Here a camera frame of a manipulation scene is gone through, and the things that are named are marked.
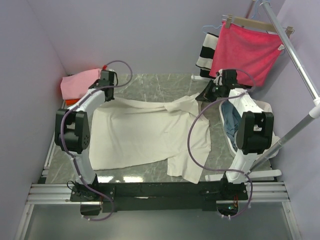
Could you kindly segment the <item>cream white t-shirt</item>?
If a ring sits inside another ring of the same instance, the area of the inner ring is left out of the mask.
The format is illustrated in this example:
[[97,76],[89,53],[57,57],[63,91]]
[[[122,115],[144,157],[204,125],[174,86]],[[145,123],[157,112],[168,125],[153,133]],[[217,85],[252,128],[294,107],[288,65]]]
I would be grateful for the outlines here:
[[93,112],[89,159],[98,170],[167,160],[167,174],[197,184],[211,151],[209,120],[194,95],[172,102],[117,97]]

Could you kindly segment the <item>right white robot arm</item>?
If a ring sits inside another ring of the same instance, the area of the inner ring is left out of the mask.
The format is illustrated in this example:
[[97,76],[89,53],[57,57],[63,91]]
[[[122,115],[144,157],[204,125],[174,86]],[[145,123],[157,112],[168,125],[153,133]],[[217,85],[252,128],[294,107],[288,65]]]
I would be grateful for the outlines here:
[[240,119],[233,123],[235,130],[234,143],[237,152],[225,172],[228,182],[219,187],[222,198],[230,200],[237,194],[234,184],[244,183],[246,174],[250,172],[253,163],[269,149],[273,140],[274,115],[264,111],[251,98],[251,86],[238,83],[238,69],[220,69],[215,79],[210,80],[205,89],[195,98],[204,103],[213,103],[218,98],[231,104],[231,112],[238,113]]

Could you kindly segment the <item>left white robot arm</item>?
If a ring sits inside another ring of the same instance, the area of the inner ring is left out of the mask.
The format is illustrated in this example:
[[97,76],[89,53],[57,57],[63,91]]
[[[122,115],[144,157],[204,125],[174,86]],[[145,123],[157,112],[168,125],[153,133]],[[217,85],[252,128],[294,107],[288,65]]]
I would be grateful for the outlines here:
[[115,71],[103,69],[77,103],[57,110],[55,115],[54,142],[68,155],[75,172],[75,185],[82,189],[82,195],[88,201],[94,201],[100,195],[98,177],[89,159],[89,117],[100,105],[114,99],[117,81]]

